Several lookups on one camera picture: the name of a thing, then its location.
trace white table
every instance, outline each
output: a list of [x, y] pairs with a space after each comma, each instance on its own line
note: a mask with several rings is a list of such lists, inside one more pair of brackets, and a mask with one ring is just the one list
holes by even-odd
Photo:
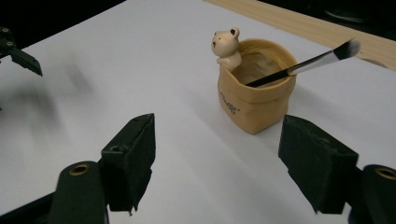
[[[203, 1], [126, 1], [24, 51], [43, 77], [0, 64], [0, 214], [53, 192], [58, 175], [101, 149], [132, 118], [155, 114], [157, 157], [139, 210], [110, 223], [347, 223], [315, 214], [277, 156], [281, 122], [256, 135], [226, 116], [210, 42], [275, 41], [302, 62], [329, 50]], [[396, 73], [360, 59], [297, 77], [290, 115], [395, 168]]]

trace wooden edge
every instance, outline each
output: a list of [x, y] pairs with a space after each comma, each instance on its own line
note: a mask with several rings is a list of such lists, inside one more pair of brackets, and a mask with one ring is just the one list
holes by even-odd
[[229, 9], [332, 49], [349, 39], [357, 39], [361, 42], [361, 51], [356, 55], [357, 58], [396, 71], [396, 41], [257, 0], [205, 0], [204, 2]]

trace bear ear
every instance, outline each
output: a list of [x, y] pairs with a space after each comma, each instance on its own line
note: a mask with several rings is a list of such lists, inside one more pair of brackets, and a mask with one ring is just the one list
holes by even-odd
[[233, 28], [231, 28], [230, 32], [233, 35], [233, 37], [238, 38], [238, 36], [239, 36], [239, 29], [238, 28], [233, 27]]

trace brush holder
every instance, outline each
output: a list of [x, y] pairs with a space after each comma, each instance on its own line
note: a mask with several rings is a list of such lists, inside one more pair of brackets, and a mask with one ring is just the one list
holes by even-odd
[[255, 134], [279, 122], [288, 112], [296, 77], [286, 77], [258, 88], [246, 83], [297, 64], [277, 43], [247, 39], [239, 43], [242, 63], [233, 71], [219, 68], [219, 102], [230, 119], [247, 133]]

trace bear figurine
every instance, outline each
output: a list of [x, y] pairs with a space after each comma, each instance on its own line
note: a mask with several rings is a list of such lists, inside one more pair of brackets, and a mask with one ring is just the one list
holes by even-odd
[[233, 71], [242, 62], [239, 47], [239, 29], [233, 27], [228, 31], [216, 31], [212, 39], [212, 51], [219, 56], [218, 64], [224, 65], [228, 70]]

